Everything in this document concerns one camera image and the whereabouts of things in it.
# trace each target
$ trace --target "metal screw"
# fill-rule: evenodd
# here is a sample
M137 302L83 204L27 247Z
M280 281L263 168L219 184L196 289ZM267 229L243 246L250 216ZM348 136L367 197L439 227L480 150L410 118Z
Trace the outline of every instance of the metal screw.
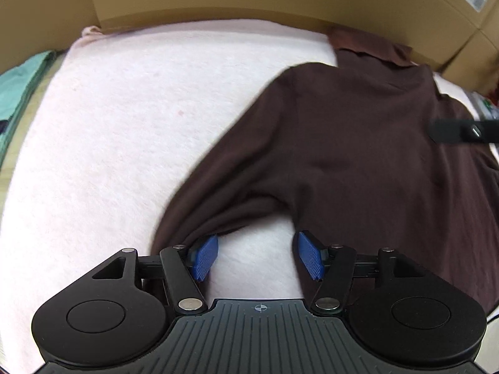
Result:
M334 311L340 306L340 302L336 298L319 298L315 301L315 306L323 311Z
M184 311L195 311L203 306L203 301L197 298L184 298L179 302L179 308Z

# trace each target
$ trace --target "circular cap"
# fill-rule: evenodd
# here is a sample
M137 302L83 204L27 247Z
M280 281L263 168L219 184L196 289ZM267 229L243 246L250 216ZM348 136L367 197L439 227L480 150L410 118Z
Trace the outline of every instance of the circular cap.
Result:
M475 358L487 321L478 302L437 278L395 279L363 294L348 322L366 349L408 367Z
M203 301L197 298L184 298L179 302L179 307L184 311L195 311L203 306Z
M67 314L73 329L84 333L101 333L117 327L125 318L125 310L112 301L94 300L76 305Z
M393 317L401 324L414 329L434 329L447 323L451 311L440 301L410 297L400 300L392 307Z
M336 298L319 298L315 306L324 311L333 311L340 306L340 302Z

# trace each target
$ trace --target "sweater sleeve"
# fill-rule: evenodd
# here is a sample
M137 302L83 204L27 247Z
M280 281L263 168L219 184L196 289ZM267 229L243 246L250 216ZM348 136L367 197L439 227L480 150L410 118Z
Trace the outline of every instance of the sweater sleeve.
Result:
M285 208L295 115L291 68L266 87L176 192L151 254L234 231Z

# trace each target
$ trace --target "cardboard box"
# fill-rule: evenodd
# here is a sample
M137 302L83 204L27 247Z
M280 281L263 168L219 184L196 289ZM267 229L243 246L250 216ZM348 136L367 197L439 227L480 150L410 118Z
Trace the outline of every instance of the cardboard box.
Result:
M411 46L442 66L473 35L496 0L93 0L107 32L213 18L261 18L314 31L348 25Z
M65 49L82 28L105 32L171 22L257 18L326 32L333 23L411 46L439 69L481 29L497 0L0 0L0 72L46 49Z
M0 74L48 49L66 49L99 25L92 0L0 0Z
M499 81L499 2L442 76L469 90L487 94Z

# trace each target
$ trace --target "brown sweater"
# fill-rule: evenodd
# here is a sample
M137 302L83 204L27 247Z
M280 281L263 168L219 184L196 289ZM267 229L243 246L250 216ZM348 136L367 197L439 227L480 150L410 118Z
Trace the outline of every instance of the brown sweater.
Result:
M272 81L171 200L152 253L284 210L326 245L395 247L489 312L499 167L485 145L426 134L432 119L470 115L407 47L343 27L330 42L338 67L307 63ZM297 268L310 299L316 284Z

